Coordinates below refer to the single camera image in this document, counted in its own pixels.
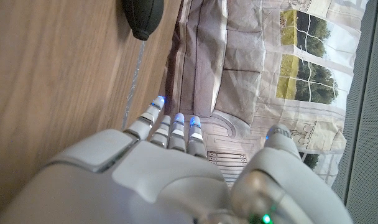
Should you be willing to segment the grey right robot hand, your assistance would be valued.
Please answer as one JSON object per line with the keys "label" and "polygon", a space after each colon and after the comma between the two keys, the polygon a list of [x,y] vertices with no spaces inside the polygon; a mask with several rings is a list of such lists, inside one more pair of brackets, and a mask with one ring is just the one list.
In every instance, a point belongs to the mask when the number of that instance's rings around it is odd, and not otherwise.
{"label": "grey right robot hand", "polygon": [[55,155],[0,223],[351,223],[339,197],[282,124],[232,187],[211,163],[198,117],[164,117],[158,96],[125,130],[98,132]]}

